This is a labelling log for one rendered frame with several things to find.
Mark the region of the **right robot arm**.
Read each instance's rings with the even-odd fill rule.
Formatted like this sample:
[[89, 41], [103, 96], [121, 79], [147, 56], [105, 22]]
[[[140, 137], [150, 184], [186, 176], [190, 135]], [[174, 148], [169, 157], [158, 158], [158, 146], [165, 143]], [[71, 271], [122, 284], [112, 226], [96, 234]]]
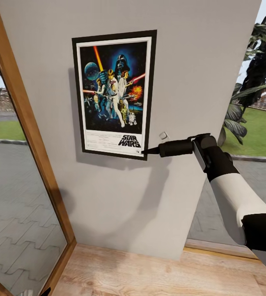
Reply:
[[161, 157], [194, 153], [211, 184], [224, 226], [239, 245], [247, 246], [266, 266], [266, 203], [254, 192], [211, 133], [171, 141], [167, 132], [158, 147], [141, 151]]

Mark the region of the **poster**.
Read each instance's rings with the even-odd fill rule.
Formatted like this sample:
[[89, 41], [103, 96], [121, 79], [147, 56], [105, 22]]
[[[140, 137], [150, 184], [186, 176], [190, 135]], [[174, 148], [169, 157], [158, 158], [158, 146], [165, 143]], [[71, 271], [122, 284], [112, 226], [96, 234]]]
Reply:
[[83, 153], [147, 161], [157, 30], [72, 38]]

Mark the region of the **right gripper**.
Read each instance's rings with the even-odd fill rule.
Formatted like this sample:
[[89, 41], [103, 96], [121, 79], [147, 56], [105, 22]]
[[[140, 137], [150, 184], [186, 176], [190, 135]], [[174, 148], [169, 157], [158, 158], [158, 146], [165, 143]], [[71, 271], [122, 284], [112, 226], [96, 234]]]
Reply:
[[160, 154], [161, 157], [182, 155], [180, 140], [160, 143], [158, 147], [141, 151], [144, 154]]

